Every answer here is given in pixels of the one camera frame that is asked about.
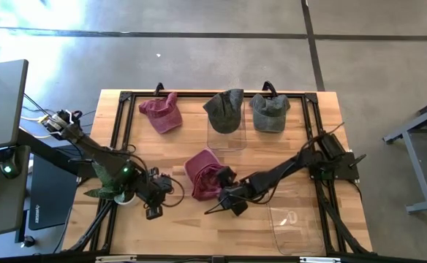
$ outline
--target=wooden table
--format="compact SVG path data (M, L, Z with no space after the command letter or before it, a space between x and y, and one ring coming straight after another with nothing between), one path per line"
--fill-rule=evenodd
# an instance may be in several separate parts
M91 131L91 137L101 145L110 144L120 92L101 92ZM317 96L324 129L329 131L342 122L337 95L334 92L318 92ZM147 98L138 98L136 105L145 100ZM269 206L250 204L249 209L239 217L230 211L208 216L203 214L217 201L198 202L191 197L192 184L184 174L183 164L206 148L207 115L202 106L207 100L178 98L183 126L163 135L153 129L147 117L140 114L136 107L129 143L137 146L136 154L145 160L149 168L159 167L162 172L178 179L186 189L186 197L177 207L165 207L164 215L152 221L146 220L141 203L134 207L119 206L111 253L323 255L325 252L316 191L313 182L309 180L307 169L282 180ZM252 109L246 104L247 147L240 151L215 152L221 163L231 166L238 173L238 179L275 167L294 156L307 141L301 103L298 99L291 99L290 105L285 131L281 134L266 134L254 130ZM315 127L312 110L311 119ZM121 127L119 138L122 138L123 131L124 127ZM341 127L335 134L348 149L344 128ZM99 181L92 179L77 190L64 238L64 249L72 246L94 219L98 200L84 196L83 192L97 187L100 187ZM361 245L371 250L363 207L356 188L346 181L336 181L336 193L342 220ZM169 196L166 203L174 203L180 195L181 191L176 186L174 195ZM337 247L333 224L329 226L334 247ZM100 245L105 230L106 221L102 224Z

